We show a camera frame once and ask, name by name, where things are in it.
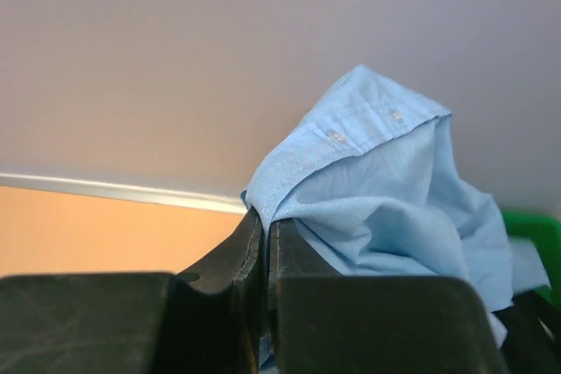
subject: shirt button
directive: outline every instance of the shirt button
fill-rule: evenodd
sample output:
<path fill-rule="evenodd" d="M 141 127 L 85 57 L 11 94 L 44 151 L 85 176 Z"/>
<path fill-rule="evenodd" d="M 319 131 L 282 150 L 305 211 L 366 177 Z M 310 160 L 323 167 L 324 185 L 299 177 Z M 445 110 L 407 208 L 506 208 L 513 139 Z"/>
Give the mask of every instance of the shirt button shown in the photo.
<path fill-rule="evenodd" d="M 392 109 L 392 110 L 390 110 L 390 114 L 392 115 L 392 118 L 397 123 L 401 123 L 403 121 L 403 116 L 401 115 L 401 113 L 398 110 Z"/>
<path fill-rule="evenodd" d="M 330 131 L 328 133 L 328 135 L 329 135 L 331 140 L 335 140 L 336 142 L 344 142 L 345 141 L 344 136 L 341 133 L 339 133 L 338 131 Z"/>

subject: black plastic part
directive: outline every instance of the black plastic part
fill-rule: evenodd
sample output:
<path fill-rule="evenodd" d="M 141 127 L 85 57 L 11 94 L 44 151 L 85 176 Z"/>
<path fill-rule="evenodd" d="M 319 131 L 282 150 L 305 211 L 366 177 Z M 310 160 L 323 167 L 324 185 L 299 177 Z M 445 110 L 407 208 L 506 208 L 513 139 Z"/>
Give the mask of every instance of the black plastic part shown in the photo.
<path fill-rule="evenodd" d="M 281 277 L 279 286 L 282 374 L 507 373 L 462 281 Z"/>
<path fill-rule="evenodd" d="M 270 271 L 267 309 L 274 310 L 277 300 L 277 279 L 299 276 L 341 276 L 298 233 L 298 222 L 285 219 L 271 226 Z"/>
<path fill-rule="evenodd" d="M 494 312 L 508 330 L 501 352 L 510 373 L 560 373 L 561 312 L 533 291 L 515 296 L 514 303 Z"/>
<path fill-rule="evenodd" d="M 260 220 L 179 276 L 0 281 L 0 372 L 256 373 L 266 269 Z"/>

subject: white wall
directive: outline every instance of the white wall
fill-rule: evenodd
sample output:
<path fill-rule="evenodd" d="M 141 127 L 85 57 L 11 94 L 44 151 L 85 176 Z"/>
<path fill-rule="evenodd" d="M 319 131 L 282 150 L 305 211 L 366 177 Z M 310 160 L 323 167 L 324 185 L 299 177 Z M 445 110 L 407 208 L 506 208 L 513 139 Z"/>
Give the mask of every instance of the white wall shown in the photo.
<path fill-rule="evenodd" d="M 0 172 L 236 195 L 358 63 L 455 111 L 471 183 L 561 203 L 560 0 L 0 0 Z"/>

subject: wrinkled fabric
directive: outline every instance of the wrinkled fabric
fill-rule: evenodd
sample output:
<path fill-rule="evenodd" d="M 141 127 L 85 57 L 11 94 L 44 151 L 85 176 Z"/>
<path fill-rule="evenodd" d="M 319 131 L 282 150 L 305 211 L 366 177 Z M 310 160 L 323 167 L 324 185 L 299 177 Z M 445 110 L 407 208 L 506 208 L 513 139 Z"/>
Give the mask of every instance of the wrinkled fabric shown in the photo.
<path fill-rule="evenodd" d="M 513 256 L 513 288 L 515 294 L 526 293 L 539 286 L 551 288 L 536 246 L 524 238 L 509 238 Z"/>
<path fill-rule="evenodd" d="M 513 297 L 507 233 L 493 197 L 458 177 L 450 124 L 442 105 L 356 67 L 266 156 L 242 197 L 265 230 L 296 218 L 343 274 L 452 276 L 501 310 Z"/>

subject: green container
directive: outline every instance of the green container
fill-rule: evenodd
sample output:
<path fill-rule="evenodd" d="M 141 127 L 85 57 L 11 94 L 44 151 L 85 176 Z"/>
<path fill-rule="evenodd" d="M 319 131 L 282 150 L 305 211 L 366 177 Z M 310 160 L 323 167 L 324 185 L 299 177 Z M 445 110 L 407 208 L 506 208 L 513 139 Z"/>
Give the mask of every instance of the green container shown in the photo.
<path fill-rule="evenodd" d="M 502 216 L 510 236 L 528 238 L 536 246 L 551 283 L 551 289 L 537 291 L 561 309 L 561 223 L 549 216 L 525 212 L 503 211 Z"/>

